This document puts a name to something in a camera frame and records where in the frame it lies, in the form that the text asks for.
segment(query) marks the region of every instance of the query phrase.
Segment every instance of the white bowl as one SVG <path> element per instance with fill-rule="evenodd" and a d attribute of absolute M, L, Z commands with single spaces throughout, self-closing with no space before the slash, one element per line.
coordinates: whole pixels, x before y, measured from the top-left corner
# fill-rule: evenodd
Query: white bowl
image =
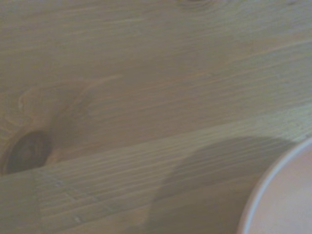
<path fill-rule="evenodd" d="M 237 234 L 312 234 L 312 138 L 280 157 L 262 176 Z"/>

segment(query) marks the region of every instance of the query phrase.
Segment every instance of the wood knot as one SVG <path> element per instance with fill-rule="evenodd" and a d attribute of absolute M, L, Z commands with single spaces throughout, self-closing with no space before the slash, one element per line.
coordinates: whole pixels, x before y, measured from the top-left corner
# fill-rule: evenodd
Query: wood knot
<path fill-rule="evenodd" d="M 30 132 L 22 136 L 6 153 L 3 174 L 41 167 L 51 152 L 52 142 L 46 132 Z"/>

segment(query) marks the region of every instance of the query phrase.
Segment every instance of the light wood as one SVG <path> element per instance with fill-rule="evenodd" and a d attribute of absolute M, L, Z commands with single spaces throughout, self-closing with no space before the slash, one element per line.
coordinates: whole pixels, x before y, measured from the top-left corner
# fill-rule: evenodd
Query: light wood
<path fill-rule="evenodd" d="M 4 234 L 235 232 L 259 176 L 312 133 L 310 0 L 3 0 Z"/>

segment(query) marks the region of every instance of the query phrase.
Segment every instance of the pine wood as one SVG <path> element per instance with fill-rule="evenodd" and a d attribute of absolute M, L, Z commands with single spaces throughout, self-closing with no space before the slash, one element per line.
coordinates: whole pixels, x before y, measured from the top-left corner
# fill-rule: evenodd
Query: pine wood
<path fill-rule="evenodd" d="M 4 234 L 235 232 L 264 170 L 310 136 L 310 0 L 2 0 Z"/>

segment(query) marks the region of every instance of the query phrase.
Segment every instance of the bowl rim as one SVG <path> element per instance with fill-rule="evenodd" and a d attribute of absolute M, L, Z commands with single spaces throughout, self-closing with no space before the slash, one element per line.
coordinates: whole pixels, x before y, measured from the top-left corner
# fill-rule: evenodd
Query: bowl rim
<path fill-rule="evenodd" d="M 241 219 L 238 224 L 238 229 L 236 234 L 249 234 L 251 222 L 254 213 L 259 205 L 259 202 L 277 173 L 284 168 L 295 157 L 300 155 L 308 146 L 312 145 L 312 137 L 302 141 L 301 143 L 294 146 L 292 149 L 288 150 L 286 153 L 282 154 L 261 176 L 260 180 L 256 183 L 251 195 L 249 196 L 245 208 L 243 210 Z"/>

